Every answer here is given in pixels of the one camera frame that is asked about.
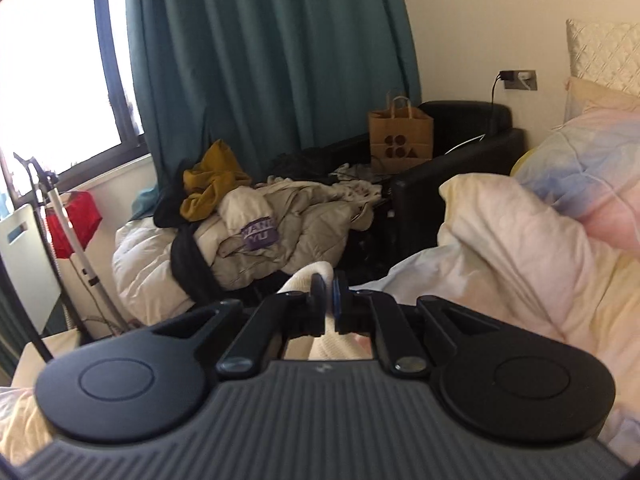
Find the cream white knit garment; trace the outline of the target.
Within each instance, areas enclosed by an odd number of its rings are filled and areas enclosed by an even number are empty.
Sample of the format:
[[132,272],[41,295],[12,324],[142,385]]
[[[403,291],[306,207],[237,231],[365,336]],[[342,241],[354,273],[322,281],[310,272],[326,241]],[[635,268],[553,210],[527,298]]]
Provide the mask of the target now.
[[334,270],[327,261],[309,263],[296,271],[278,290],[306,292],[323,315],[321,336],[298,336],[286,344],[283,359],[294,361],[346,361],[371,359],[371,341],[354,333],[341,335],[334,328],[332,313],[332,284]]

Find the black garment on pile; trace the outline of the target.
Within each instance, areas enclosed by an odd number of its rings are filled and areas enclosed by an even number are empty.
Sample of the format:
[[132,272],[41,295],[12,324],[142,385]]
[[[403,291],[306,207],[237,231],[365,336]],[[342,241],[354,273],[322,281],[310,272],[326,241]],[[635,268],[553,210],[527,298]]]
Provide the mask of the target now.
[[198,307],[203,307],[224,298],[224,290],[214,278],[195,240],[195,231],[201,221],[190,222],[180,214],[180,206],[186,199],[183,171],[187,169],[188,165],[182,162],[170,183],[160,188],[153,220],[158,228],[176,229],[169,251],[171,275],[186,296]]

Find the beige jacket purple patch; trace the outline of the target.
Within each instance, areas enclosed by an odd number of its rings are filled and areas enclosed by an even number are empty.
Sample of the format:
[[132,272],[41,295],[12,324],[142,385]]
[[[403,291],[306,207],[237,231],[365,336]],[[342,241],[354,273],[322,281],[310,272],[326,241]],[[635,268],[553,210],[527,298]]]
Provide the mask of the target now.
[[235,290],[308,264],[337,264],[350,231],[369,229],[382,186],[366,180],[319,182],[271,178],[240,186],[195,231],[221,288]]

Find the white puffy duvet pile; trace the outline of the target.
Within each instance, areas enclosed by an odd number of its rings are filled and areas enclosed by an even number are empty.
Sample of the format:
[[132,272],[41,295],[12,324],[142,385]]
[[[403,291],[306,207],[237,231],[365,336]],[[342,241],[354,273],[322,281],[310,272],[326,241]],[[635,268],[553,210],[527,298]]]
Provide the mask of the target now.
[[170,250],[175,229],[158,228],[152,218],[132,220],[115,234],[112,270],[117,295],[144,325],[186,313],[194,301],[171,273]]

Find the mustard yellow garment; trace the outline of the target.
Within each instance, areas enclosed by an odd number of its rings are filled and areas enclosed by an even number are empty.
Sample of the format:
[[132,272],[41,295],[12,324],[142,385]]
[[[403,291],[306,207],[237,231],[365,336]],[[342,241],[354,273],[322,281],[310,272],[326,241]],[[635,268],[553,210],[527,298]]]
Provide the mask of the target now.
[[252,182],[223,140],[216,140],[195,166],[184,170],[182,180],[186,198],[180,206],[180,214],[189,222],[205,220],[224,196]]

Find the brown paper bag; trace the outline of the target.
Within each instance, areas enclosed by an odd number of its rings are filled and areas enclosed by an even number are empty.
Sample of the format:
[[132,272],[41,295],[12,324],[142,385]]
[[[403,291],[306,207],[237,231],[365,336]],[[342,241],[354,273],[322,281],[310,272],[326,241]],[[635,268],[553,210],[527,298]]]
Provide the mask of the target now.
[[370,112],[368,125],[375,174],[401,174],[432,159],[433,118],[406,96],[387,96],[386,109]]

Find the pastel pink bed duvet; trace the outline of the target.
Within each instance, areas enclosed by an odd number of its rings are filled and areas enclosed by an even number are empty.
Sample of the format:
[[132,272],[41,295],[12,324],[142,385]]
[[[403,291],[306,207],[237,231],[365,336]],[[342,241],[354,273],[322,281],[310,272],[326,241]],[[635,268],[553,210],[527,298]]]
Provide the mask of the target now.
[[442,185],[437,245],[351,290],[400,305],[430,364],[216,364],[224,300],[49,363],[4,432],[6,479],[634,479],[639,121],[596,110],[513,177]]

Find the red cloth on rack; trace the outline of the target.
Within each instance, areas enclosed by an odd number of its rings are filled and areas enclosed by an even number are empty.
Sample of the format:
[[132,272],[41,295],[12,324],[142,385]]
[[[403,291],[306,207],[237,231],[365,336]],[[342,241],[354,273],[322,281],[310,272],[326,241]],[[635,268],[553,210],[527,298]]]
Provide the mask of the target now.
[[[87,191],[71,192],[63,205],[81,248],[86,249],[102,221],[93,196]],[[55,257],[70,258],[74,250],[52,206],[46,208],[46,223]]]

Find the silver tripod stand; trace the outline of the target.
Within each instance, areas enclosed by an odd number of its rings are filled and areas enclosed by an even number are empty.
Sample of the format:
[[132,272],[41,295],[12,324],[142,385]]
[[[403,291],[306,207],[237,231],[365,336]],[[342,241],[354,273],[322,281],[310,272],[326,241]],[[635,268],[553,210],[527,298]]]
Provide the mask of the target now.
[[64,203],[58,192],[58,176],[54,172],[43,170],[35,157],[24,159],[16,153],[13,153],[13,156],[28,173],[36,205],[44,210],[54,211],[60,231],[66,239],[65,245],[70,246],[68,260],[96,305],[102,322],[110,328],[113,335],[129,332],[131,330],[129,323],[115,306],[99,275],[93,269],[85,253],[85,246],[78,238],[72,219],[68,216],[66,204],[70,204],[78,194],[70,194],[70,199]]

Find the teal curtain right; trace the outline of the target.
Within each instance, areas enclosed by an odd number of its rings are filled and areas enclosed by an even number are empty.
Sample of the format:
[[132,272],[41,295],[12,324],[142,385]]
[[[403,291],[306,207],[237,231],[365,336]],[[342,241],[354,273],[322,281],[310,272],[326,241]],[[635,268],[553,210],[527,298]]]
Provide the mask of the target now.
[[157,181],[223,140],[252,177],[421,96],[405,0],[126,0],[134,92]]

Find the white quilted headboard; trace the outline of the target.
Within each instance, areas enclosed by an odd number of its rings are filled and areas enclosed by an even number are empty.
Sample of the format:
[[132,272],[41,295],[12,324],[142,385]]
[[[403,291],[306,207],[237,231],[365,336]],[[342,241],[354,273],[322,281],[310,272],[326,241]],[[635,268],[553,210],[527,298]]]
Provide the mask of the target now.
[[600,86],[639,95],[640,25],[588,22],[565,23],[570,74]]

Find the white chair with black frame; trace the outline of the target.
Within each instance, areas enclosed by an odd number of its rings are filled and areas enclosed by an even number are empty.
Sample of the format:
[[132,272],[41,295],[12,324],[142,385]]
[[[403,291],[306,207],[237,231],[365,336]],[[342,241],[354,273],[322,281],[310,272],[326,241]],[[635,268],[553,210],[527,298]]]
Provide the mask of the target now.
[[38,333],[65,332],[60,283],[29,204],[1,220],[1,258],[17,297]]

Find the wall socket with charger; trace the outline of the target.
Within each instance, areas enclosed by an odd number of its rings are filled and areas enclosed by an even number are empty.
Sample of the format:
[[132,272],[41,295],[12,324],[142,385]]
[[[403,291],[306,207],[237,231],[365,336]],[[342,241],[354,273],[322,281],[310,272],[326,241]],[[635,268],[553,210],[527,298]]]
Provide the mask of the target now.
[[500,70],[491,85],[488,131],[498,131],[498,106],[509,107],[514,122],[525,129],[535,127],[534,106],[526,96],[538,90],[534,70]]

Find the window with black frame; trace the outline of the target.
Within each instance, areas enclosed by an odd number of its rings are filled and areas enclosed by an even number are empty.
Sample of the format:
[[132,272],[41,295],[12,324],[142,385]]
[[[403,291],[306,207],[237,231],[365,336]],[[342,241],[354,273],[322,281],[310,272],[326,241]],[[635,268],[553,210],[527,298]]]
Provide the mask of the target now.
[[146,155],[125,0],[1,0],[1,171],[12,200],[35,159],[70,190]]

